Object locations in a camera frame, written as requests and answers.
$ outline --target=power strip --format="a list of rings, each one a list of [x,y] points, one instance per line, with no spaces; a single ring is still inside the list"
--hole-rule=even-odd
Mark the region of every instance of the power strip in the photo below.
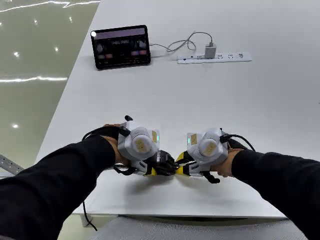
[[[205,55],[178,56],[178,64],[205,64],[226,62],[250,62],[252,57],[247,52],[216,53],[212,59],[205,59]]]

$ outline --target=yellow label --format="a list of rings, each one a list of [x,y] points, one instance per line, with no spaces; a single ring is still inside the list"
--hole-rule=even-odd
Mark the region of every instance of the yellow label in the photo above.
[[[141,139],[135,141],[136,148],[138,149],[139,153],[146,152],[145,142]]]
[[[197,134],[191,135],[191,145],[197,144]]]
[[[152,131],[152,142],[157,142],[157,133],[155,131]]]
[[[210,142],[204,151],[204,155],[210,156],[213,153],[213,151],[216,149],[216,147],[217,146],[214,143]]]

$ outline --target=white table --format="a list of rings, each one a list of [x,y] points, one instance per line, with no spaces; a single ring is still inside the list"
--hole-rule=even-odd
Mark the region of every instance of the white table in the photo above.
[[[160,147],[175,158],[186,149],[187,132],[222,127],[260,152],[319,160],[319,6],[318,0],[102,1],[37,161],[89,130],[123,122],[126,114],[158,128]],[[253,62],[177,64],[172,55],[149,66],[96,70],[90,31],[141,24],[150,43],[167,45],[205,31],[214,35],[218,52],[248,51]],[[208,38],[194,40],[203,52]],[[234,178],[213,185],[205,178],[113,170],[101,174],[86,206],[94,214],[283,217]]]

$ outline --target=black sweater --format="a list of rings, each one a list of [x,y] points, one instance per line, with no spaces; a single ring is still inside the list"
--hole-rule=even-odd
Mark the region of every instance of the black sweater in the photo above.
[[[99,174],[114,164],[112,146],[94,136],[0,180],[0,235],[15,240],[57,239],[64,220],[95,188]],[[307,238],[318,238],[320,162],[243,150],[233,160],[232,173],[283,212]]]

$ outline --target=reflective floor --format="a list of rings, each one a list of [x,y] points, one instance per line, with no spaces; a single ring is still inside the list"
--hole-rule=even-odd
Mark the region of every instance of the reflective floor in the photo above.
[[[33,164],[99,1],[0,0],[0,154]]]

